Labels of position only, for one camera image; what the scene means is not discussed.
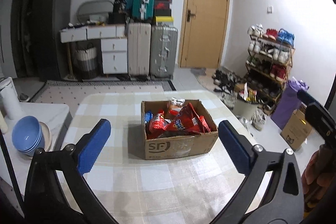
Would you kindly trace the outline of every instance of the drawer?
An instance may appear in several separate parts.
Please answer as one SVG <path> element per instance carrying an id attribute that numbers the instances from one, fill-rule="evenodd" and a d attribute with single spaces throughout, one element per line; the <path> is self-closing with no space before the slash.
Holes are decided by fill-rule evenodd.
<path id="1" fill-rule="evenodd" d="M 87 39 L 113 38 L 113 37 L 116 37 L 115 25 L 105 27 L 91 27 L 87 29 Z"/>
<path id="2" fill-rule="evenodd" d="M 125 37 L 125 25 L 116 25 L 117 37 Z"/>
<path id="3" fill-rule="evenodd" d="M 101 39 L 100 44 L 101 44 L 102 52 L 127 51 L 127 39 L 126 38 Z"/>
<path id="4" fill-rule="evenodd" d="M 103 52 L 104 74 L 127 73 L 127 52 Z"/>
<path id="5" fill-rule="evenodd" d="M 78 29 L 68 29 L 66 31 L 61 31 L 61 42 L 72 42 L 72 41 L 82 41 L 86 40 L 86 28 Z"/>

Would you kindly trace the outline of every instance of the wooden door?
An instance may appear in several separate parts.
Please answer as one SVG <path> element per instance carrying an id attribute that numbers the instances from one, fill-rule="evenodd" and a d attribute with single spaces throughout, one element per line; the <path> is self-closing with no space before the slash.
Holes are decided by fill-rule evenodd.
<path id="1" fill-rule="evenodd" d="M 186 1 L 180 65 L 217 68 L 224 46 L 228 0 Z"/>

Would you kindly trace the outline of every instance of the trash bin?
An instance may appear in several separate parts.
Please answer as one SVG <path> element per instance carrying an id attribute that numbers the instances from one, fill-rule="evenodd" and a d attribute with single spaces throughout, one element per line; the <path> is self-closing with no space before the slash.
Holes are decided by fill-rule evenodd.
<path id="1" fill-rule="evenodd" d="M 259 102 L 256 103 L 246 102 L 243 98 L 241 98 L 238 95 L 232 113 L 236 117 L 242 117 L 245 118 L 247 121 L 250 121 L 252 119 L 252 115 L 254 114 L 254 112 L 256 112 L 258 105 Z"/>
<path id="2" fill-rule="evenodd" d="M 280 102 L 271 116 L 271 119 L 281 130 L 284 129 L 293 111 L 301 105 L 301 101 L 297 98 L 297 92 L 299 90 L 307 91 L 308 89 L 309 87 L 305 82 L 297 81 L 294 77 L 288 81 Z"/>
<path id="3" fill-rule="evenodd" d="M 82 79 L 92 79 L 98 76 L 97 48 L 92 43 L 87 49 L 77 49 L 76 59 Z"/>

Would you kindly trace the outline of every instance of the stacked bowls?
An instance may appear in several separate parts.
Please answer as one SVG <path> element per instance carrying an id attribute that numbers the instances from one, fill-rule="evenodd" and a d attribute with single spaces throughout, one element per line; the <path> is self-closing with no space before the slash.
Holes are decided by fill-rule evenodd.
<path id="1" fill-rule="evenodd" d="M 39 121 L 33 116 L 20 119 L 13 128 L 12 142 L 21 153 L 33 156 L 38 148 L 44 148 L 44 136 Z"/>

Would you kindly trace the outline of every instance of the silver suitcase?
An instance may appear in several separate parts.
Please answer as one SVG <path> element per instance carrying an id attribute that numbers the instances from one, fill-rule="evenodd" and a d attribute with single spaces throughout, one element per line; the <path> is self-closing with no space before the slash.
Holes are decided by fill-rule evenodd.
<path id="1" fill-rule="evenodd" d="M 151 49 L 151 25 L 148 23 L 128 24 L 127 54 L 130 75 L 149 75 Z"/>
<path id="2" fill-rule="evenodd" d="M 153 26 L 151 38 L 151 76 L 173 78 L 178 30 L 169 26 Z"/>

